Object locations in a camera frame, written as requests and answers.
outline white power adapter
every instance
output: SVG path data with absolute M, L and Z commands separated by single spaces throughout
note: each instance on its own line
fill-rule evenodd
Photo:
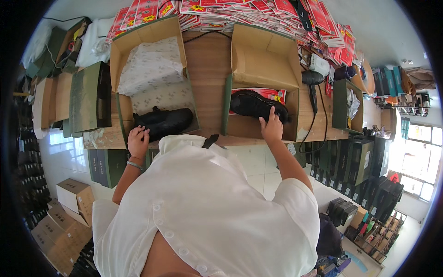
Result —
M 317 54 L 312 54 L 309 69 L 320 73 L 323 75 L 323 77 L 326 77 L 329 73 L 329 63 L 327 60 L 322 59 Z

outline window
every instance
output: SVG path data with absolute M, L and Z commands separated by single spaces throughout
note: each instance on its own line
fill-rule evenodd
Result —
M 440 167 L 442 128 L 411 123 L 399 168 L 404 191 L 429 201 Z

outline person's left hand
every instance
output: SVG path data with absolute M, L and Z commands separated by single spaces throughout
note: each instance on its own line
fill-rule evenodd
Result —
M 131 156 L 140 160 L 146 156 L 149 143 L 149 129 L 145 130 L 144 126 L 135 127 L 129 132 L 128 150 Z

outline bare skin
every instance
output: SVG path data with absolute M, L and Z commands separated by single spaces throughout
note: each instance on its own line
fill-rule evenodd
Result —
M 312 191 L 312 186 L 306 173 L 281 140 L 283 125 L 279 117 L 274 114 L 274 110 L 274 107 L 272 107 L 268 123 L 262 117 L 260 118 L 261 133 L 275 157 L 281 178 L 299 179 Z M 138 126 L 131 130 L 128 136 L 128 149 L 131 153 L 129 160 L 141 166 L 148 150 L 148 142 L 149 129 L 145 130 L 144 127 Z M 120 204 L 124 193 L 138 176 L 140 176 L 140 169 L 127 165 L 114 191 L 112 201 Z M 157 232 L 140 276 L 198 277 L 200 274 L 185 263 L 169 246 L 163 235 Z

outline stack of red packets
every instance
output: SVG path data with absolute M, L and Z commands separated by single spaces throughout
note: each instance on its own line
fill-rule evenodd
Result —
M 300 0 L 309 12 L 314 31 L 307 32 L 288 0 L 134 0 L 121 9 L 106 38 L 171 14 L 177 14 L 182 31 L 232 32 L 245 23 L 281 33 L 298 44 L 313 47 L 336 65 L 351 66 L 355 38 L 349 26 L 334 21 L 323 2 Z

